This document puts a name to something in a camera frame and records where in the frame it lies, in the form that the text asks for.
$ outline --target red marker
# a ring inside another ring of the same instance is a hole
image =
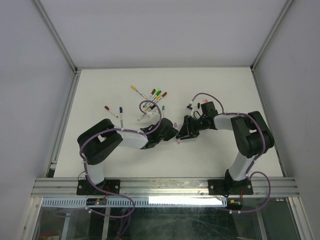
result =
[[[109,108],[109,107],[104,106],[104,108],[105,108],[109,113],[111,113],[113,116],[115,116],[116,118],[118,117],[118,116],[115,115],[112,111],[110,111],[110,108]]]

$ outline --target marker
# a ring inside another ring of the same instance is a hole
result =
[[[159,97],[159,99],[157,99],[154,103],[158,103],[161,99],[163,99],[165,96],[167,95],[167,92],[165,92],[161,97]],[[151,110],[154,109],[156,107],[156,105],[151,106]]]
[[[144,109],[144,111],[146,112],[149,108],[153,107],[154,103],[157,103],[158,99],[160,99],[160,98],[161,98],[161,94],[156,96],[156,98],[153,100],[154,101],[153,103],[150,103],[149,105],[145,105],[146,109]]]
[[[146,100],[148,99],[147,96],[144,95],[143,93],[139,92],[135,86],[131,85],[130,87],[131,87],[133,90],[135,90],[138,94],[140,94],[144,99],[146,99]]]
[[[105,108],[109,113],[111,113],[113,116],[115,116],[116,118],[118,118],[117,115],[115,115],[112,111],[110,111],[110,108],[108,108],[107,106],[104,106],[104,108]]]
[[[148,100],[150,100],[150,99],[152,98],[152,96],[154,95],[155,92],[156,92],[156,90],[153,89],[152,92],[151,92],[151,94],[150,94],[150,96],[148,97]]]
[[[123,129],[124,128],[124,121],[122,119],[122,107],[119,107],[120,109],[120,124],[121,124],[121,128]]]
[[[165,106],[162,106],[161,116],[162,118],[165,117]]]
[[[174,127],[174,129],[178,130],[178,126],[177,126],[176,122],[173,124],[173,127]]]
[[[155,96],[154,96],[153,98],[151,98],[150,101],[154,102],[155,100],[157,100],[158,98],[160,98],[160,97],[159,97],[160,94],[161,94],[161,90],[159,90],[158,92],[155,92]],[[148,107],[150,107],[152,104],[153,104],[153,103],[151,103],[151,102],[147,102],[144,107],[145,107],[145,108],[148,108]]]
[[[163,97],[165,97],[167,95],[167,92],[165,92],[162,96],[160,96],[160,95],[158,95],[158,99],[154,102],[155,104],[157,103],[157,102],[159,102]],[[149,106],[147,109],[145,109],[144,111],[145,112],[148,112],[148,113],[155,113],[158,109],[155,109],[155,110],[153,110],[154,108],[156,107],[156,105],[152,105],[152,106]],[[145,116],[147,116],[146,114],[143,114],[140,118],[138,118],[138,121],[140,121],[141,119],[143,119]]]
[[[152,99],[152,98],[156,95],[157,91],[159,91],[159,88],[157,88],[156,90],[153,89],[152,92],[151,92],[151,94],[150,94],[150,96],[148,97],[147,100]]]
[[[141,117],[138,118],[138,121],[140,121],[140,120],[143,119],[144,117],[150,118],[150,117],[148,116],[148,114],[153,115],[155,112],[157,112],[157,110],[158,110],[158,109],[155,109],[155,110],[153,110],[153,111],[147,111],[145,114],[143,114]]]

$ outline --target white table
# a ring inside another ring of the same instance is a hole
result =
[[[134,85],[145,95],[154,88],[168,94],[160,102],[165,117],[180,128],[186,106],[199,92],[217,97],[226,112],[260,111],[262,105],[248,67],[243,68],[147,68],[82,70],[76,89],[54,177],[77,177],[83,169],[77,138],[102,119],[113,124],[120,120],[104,106],[118,113],[123,108],[125,128],[139,129],[155,124],[158,116],[141,121],[138,109],[143,98],[130,88]],[[202,103],[199,96],[196,101]],[[220,106],[213,101],[221,112]],[[140,150],[117,147],[104,161],[104,172],[110,178],[143,177],[222,177],[238,153],[235,137],[228,130],[203,130],[198,138],[161,142],[155,148]],[[264,154],[251,171],[262,171],[270,177],[282,176],[275,148]]]

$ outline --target glass enclosure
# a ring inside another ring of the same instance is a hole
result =
[[[250,198],[246,206],[264,200]],[[121,216],[129,208],[96,207]],[[285,198],[271,198],[253,213],[232,213],[215,207],[136,206],[126,218],[88,213],[84,208],[42,207],[34,240],[298,240],[296,224]]]

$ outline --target green marker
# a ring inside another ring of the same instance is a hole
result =
[[[165,117],[165,106],[162,106],[161,116],[162,118]]]

